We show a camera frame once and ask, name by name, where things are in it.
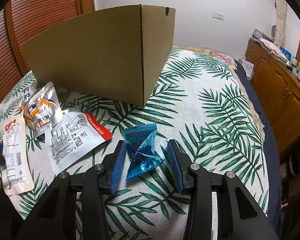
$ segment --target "wall switch plate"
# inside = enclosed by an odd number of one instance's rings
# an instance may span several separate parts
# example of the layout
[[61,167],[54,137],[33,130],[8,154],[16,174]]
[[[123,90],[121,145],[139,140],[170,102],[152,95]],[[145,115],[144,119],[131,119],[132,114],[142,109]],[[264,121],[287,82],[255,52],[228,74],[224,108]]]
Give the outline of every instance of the wall switch plate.
[[212,17],[216,18],[216,19],[219,19],[219,20],[223,20],[224,19],[224,15],[223,14],[216,13],[216,12],[212,13]]

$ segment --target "cardboard box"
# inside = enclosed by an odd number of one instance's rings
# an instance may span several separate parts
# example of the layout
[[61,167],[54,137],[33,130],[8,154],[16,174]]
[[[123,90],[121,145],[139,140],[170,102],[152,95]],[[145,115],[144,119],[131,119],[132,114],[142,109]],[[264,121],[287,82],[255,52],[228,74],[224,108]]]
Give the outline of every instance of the cardboard box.
[[144,106],[171,52],[175,12],[141,4],[98,10],[22,48],[39,83]]

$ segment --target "beige snack package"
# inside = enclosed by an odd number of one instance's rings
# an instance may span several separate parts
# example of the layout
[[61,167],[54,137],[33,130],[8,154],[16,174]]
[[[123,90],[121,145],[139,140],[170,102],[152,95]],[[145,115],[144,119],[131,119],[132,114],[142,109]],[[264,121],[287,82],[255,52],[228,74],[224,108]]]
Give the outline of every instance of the beige snack package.
[[4,123],[2,155],[6,160],[6,167],[2,170],[4,192],[10,196],[33,190],[34,183],[27,161],[23,111]]

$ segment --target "blue foil wrapper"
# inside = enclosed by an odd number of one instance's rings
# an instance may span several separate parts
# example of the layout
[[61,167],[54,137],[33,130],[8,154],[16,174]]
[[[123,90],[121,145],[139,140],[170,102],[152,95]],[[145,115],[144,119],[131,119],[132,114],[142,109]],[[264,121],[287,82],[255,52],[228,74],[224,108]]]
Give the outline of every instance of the blue foil wrapper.
[[164,162],[163,158],[154,156],[156,135],[157,125],[155,123],[124,130],[127,152],[131,160],[126,180],[138,177],[146,171],[154,170]]

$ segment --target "red graphic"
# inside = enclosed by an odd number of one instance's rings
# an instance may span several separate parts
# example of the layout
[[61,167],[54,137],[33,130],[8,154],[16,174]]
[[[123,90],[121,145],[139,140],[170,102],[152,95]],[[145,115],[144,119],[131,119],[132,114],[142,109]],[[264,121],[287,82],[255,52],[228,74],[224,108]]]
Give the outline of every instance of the red graphic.
[[17,121],[16,119],[13,119],[12,121],[10,121],[10,122],[6,125],[6,127],[5,127],[6,132],[10,130],[11,124],[12,124],[12,123],[15,123],[16,121]]
[[83,113],[86,115],[89,124],[102,136],[103,139],[107,141],[112,138],[112,133],[107,128],[99,124],[92,114],[86,112]]

